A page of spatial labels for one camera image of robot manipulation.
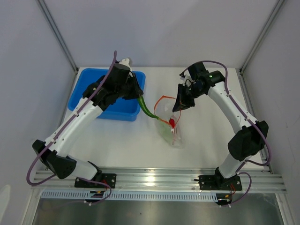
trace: white wall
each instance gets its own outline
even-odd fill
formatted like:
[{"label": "white wall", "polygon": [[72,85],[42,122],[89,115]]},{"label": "white wall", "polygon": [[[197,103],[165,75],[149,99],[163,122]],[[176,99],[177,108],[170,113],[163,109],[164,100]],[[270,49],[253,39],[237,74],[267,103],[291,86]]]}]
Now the white wall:
[{"label": "white wall", "polygon": [[35,139],[57,127],[74,72],[34,0],[0,6],[0,189],[12,186],[1,224],[21,221]]},{"label": "white wall", "polygon": [[78,66],[239,68],[276,0],[45,0]]},{"label": "white wall", "polygon": [[255,112],[269,124],[271,163],[283,175],[300,221],[300,1],[288,0],[246,69]]}]

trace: clear plastic bag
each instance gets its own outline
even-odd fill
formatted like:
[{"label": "clear plastic bag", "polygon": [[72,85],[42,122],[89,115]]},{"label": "clear plastic bag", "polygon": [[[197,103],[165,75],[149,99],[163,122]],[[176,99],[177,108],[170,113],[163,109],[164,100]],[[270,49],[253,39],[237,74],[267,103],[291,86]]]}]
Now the clear plastic bag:
[{"label": "clear plastic bag", "polygon": [[181,111],[172,112],[176,98],[162,96],[154,106],[154,114],[160,119],[156,121],[159,134],[172,147],[183,148],[183,139],[179,120]]}]

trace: white table surface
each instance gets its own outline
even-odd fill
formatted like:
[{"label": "white table surface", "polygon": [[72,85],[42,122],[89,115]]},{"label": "white table surface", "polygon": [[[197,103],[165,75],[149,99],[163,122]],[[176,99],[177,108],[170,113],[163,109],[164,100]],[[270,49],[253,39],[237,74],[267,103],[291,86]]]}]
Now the white table surface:
[{"label": "white table surface", "polygon": [[[162,95],[176,97],[181,82],[178,67],[136,67],[146,74],[144,99],[153,111]],[[245,106],[237,73],[229,68],[228,85]],[[208,96],[195,100],[196,106],[182,111],[180,128],[185,139],[184,149],[175,149],[159,135],[155,119],[142,110],[136,121],[95,119],[74,143],[70,155],[91,161],[100,167],[142,168],[216,168],[229,153],[227,144],[234,132],[227,118]],[[65,119],[71,113],[67,109]],[[252,157],[262,162],[260,154]],[[245,169],[262,169],[247,163]]]}]

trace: red object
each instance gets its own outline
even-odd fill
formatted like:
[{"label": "red object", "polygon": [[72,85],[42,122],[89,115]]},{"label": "red object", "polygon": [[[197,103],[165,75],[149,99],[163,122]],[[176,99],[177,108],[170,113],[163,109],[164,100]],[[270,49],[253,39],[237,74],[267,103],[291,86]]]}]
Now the red object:
[{"label": "red object", "polygon": [[172,128],[175,128],[175,120],[174,119],[170,119],[169,120],[170,125],[172,126]]}]

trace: metal frame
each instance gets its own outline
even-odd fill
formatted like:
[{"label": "metal frame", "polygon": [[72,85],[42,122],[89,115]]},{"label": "metal frame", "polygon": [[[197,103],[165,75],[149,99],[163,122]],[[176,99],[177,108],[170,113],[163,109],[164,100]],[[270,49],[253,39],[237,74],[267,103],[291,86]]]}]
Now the metal frame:
[{"label": "metal frame", "polygon": [[[103,197],[93,197],[95,193],[79,190],[48,189],[43,191],[41,198],[46,199],[81,199],[98,200],[107,197],[105,192]],[[149,192],[149,191],[113,191],[108,200],[127,201],[176,201],[176,202],[217,202],[215,193],[181,193],[181,192]]]},{"label": "metal frame", "polygon": [[38,4],[38,6],[40,7],[43,15],[45,16],[46,21],[48,22],[51,30],[53,31],[53,34],[54,34],[55,38],[57,39],[58,43],[60,44],[61,49],[64,52],[66,58],[68,59],[72,69],[74,71],[77,71],[78,68],[75,64],[75,61],[74,61],[74,59],[73,59],[73,57],[72,57],[72,55],[71,55],[71,53],[70,53],[70,51],[69,51],[69,49],[66,45],[66,42],[65,42],[64,38],[62,37],[62,35],[60,33],[60,30],[58,29],[58,27],[57,27],[52,15],[51,15],[49,9],[48,9],[47,4],[45,3],[44,0],[36,0],[36,2]]},{"label": "metal frame", "polygon": [[[228,191],[200,191],[199,183],[194,181],[199,175],[213,175],[213,169],[149,169],[149,168],[101,168],[103,173],[117,174],[114,192],[119,191],[151,191],[181,193],[228,193]],[[286,193],[281,175],[263,173],[258,170],[248,171],[252,177],[250,193]],[[51,171],[37,171],[34,182],[39,182],[52,175]],[[243,193],[249,186],[248,176],[241,176]],[[41,184],[37,189],[85,190],[74,187],[75,178],[60,180],[56,177]]]},{"label": "metal frame", "polygon": [[251,59],[254,57],[254,55],[256,54],[257,50],[259,49],[259,47],[261,46],[261,44],[263,43],[264,39],[266,38],[267,34],[269,33],[273,23],[275,22],[275,20],[277,19],[277,16],[279,15],[281,9],[283,8],[283,5],[285,4],[286,0],[278,0],[275,7],[273,8],[269,18],[267,19],[265,25],[262,28],[262,31],[260,32],[259,36],[257,37],[256,41],[254,42],[254,45],[252,46],[248,56],[246,57],[240,72],[241,74],[244,73],[245,69],[247,68],[249,62],[251,61]]},{"label": "metal frame", "polygon": [[[56,39],[58,40],[62,51],[67,57],[72,69],[74,71],[78,71],[78,68],[74,62],[74,59],[53,19],[51,13],[45,3],[45,0],[36,0],[38,3],[42,13],[44,14],[50,28],[52,29]],[[249,62],[254,57],[255,53],[261,46],[263,40],[267,36],[268,32],[271,29],[272,24],[277,18],[280,10],[282,9],[286,0],[278,0],[275,7],[273,8],[268,20],[266,21],[261,33],[256,39],[251,51],[249,52],[247,58],[245,59],[239,75],[239,81],[242,88],[242,92],[245,98],[245,102],[247,105],[247,109],[250,113],[254,114],[253,107],[250,101],[250,97],[245,85],[245,81],[243,78],[243,73],[247,68]],[[61,117],[61,121],[64,118],[65,112],[63,112],[63,116]],[[262,152],[262,160],[266,160],[266,152]],[[199,184],[194,181],[197,179],[199,175],[205,174],[214,174],[212,169],[130,169],[130,168],[103,168],[103,172],[105,173],[116,173],[117,174],[117,183],[116,188],[113,190],[112,194],[129,194],[129,193],[153,193],[159,196],[166,196],[169,193],[174,194],[180,192],[180,195],[184,196],[194,196],[196,195],[213,195],[215,193],[220,193],[221,191],[200,191]],[[265,167],[263,171],[253,170],[248,171],[253,179],[252,188],[250,189],[250,193],[276,193],[277,201],[279,204],[280,212],[283,217],[285,224],[295,224],[294,219],[291,214],[291,210],[289,208],[287,198],[286,198],[286,188],[283,182],[281,175],[276,175],[272,173],[272,169],[269,167]],[[35,176],[35,181],[42,180],[52,173],[50,171],[37,171]],[[79,190],[74,188],[75,179],[67,178],[64,180],[59,180],[57,178],[53,178],[46,182],[43,185],[38,187],[33,187],[31,191],[31,199],[28,204],[28,208],[26,214],[24,215],[24,219],[22,224],[29,225],[32,224],[35,212],[38,206],[39,199],[41,195],[48,193],[49,195],[53,195],[55,197],[57,193],[61,193],[62,195],[68,195],[68,193],[81,192],[86,193],[86,190]],[[241,182],[243,184],[244,192],[249,184],[248,177],[241,177]],[[123,195],[120,197],[119,195],[114,196],[116,199],[126,199],[126,200],[135,200],[135,197],[131,197],[126,195],[126,198]]]}]

